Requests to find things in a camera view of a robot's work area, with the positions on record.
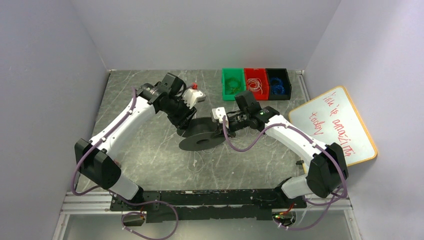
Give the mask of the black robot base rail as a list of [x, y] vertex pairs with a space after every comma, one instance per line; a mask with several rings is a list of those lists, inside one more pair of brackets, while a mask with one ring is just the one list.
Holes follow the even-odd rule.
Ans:
[[270, 221], [278, 211], [307, 207], [302, 197], [286, 197], [280, 190], [221, 189], [221, 190], [161, 190], [144, 191], [146, 206], [131, 206], [118, 197], [110, 203], [112, 212], [146, 212], [147, 223], [209, 219], [244, 219]]

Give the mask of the aluminium extrusion frame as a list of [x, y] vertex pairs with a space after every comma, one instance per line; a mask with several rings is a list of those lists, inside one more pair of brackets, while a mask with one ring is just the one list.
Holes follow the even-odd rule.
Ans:
[[[54, 240], [63, 240], [69, 225], [70, 217], [73, 215], [125, 215], [130, 212], [138, 212], [144, 215], [145, 218], [151, 219], [154, 213], [158, 213], [162, 208], [159, 204], [159, 198], [164, 198], [165, 191], [147, 191], [145, 198], [153, 201], [152, 204], [142, 206], [128, 206], [115, 194], [107, 193], [105, 191], [89, 192], [82, 196], [73, 195], [68, 192], [62, 204], [59, 219], [53, 234]], [[306, 214], [314, 211], [326, 211], [329, 216], [332, 212], [342, 211], [347, 224], [348, 232], [353, 240], [361, 240], [362, 234], [360, 232], [354, 208], [349, 197], [336, 200], [331, 203], [331, 196], [327, 198], [320, 198], [315, 194], [307, 194], [306, 206], [301, 207], [300, 203], [296, 203], [294, 208], [289, 211], [291, 219], [295, 219], [295, 228], [299, 228], [302, 221], [305, 219]], [[272, 213], [274, 216], [277, 213], [284, 212], [285, 208], [272, 207], [267, 204], [265, 207], [260, 208], [254, 204], [231, 204], [229, 202], [224, 204], [201, 204], [201, 205], [178, 205], [174, 204], [174, 208], [178, 212], [178, 221], [194, 221], [195, 217], [183, 215], [183, 211], [199, 212], [201, 210], [209, 210], [209, 213], [201, 217], [201, 220], [224, 220], [225, 216], [223, 210], [228, 210], [230, 214], [227, 219], [256, 219], [257, 221], [267, 220], [267, 215]]]

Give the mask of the black cable spool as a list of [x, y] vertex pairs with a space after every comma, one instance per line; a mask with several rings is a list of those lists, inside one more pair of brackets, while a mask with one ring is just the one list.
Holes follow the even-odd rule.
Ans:
[[225, 141], [224, 134], [211, 117], [193, 118], [186, 129], [178, 129], [176, 133], [183, 138], [178, 145], [183, 151], [213, 149]]

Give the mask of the red plastic bin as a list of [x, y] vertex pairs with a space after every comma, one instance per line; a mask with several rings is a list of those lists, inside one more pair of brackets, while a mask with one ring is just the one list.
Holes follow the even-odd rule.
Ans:
[[244, 68], [246, 89], [251, 91], [258, 101], [267, 101], [270, 85], [265, 68]]

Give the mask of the black plastic bin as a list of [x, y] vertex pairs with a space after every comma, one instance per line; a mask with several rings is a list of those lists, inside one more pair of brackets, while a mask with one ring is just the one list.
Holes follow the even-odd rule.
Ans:
[[269, 83], [269, 101], [288, 101], [291, 99], [292, 85], [286, 68], [266, 68]]

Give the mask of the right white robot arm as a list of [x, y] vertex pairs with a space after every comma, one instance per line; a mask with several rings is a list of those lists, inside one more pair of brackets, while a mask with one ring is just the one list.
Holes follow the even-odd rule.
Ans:
[[238, 111], [227, 112], [223, 107], [211, 111], [228, 142], [230, 133], [251, 128], [260, 135], [271, 137], [297, 154], [307, 166], [305, 174], [290, 177], [276, 190], [288, 199], [314, 194], [320, 198], [329, 195], [337, 199], [347, 197], [349, 176], [342, 147], [337, 143], [326, 144], [291, 124], [271, 106], [261, 107], [253, 93], [245, 90], [235, 96]]

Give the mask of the green plastic bin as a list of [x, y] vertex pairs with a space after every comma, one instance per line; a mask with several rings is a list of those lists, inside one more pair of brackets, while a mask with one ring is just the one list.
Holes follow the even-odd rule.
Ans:
[[246, 90], [243, 68], [223, 68], [221, 70], [222, 99], [234, 101], [235, 96]]

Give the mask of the whiteboard with wooden frame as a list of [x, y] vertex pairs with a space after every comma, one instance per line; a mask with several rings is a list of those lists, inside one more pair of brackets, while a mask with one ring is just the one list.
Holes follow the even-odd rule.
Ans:
[[337, 86], [296, 107], [289, 121], [312, 138], [341, 146], [347, 166], [378, 155], [377, 147], [353, 101], [343, 86]]

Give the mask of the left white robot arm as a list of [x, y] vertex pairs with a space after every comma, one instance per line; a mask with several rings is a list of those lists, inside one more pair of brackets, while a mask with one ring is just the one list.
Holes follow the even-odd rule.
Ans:
[[125, 199], [129, 205], [143, 203], [144, 189], [127, 178], [115, 158], [130, 134], [158, 112], [167, 115], [178, 130], [185, 130], [197, 112], [195, 105], [206, 95], [193, 84], [187, 84], [174, 74], [152, 85], [145, 83], [132, 90], [124, 110], [100, 133], [90, 140], [80, 139], [74, 145], [75, 173], [87, 177], [102, 188]]

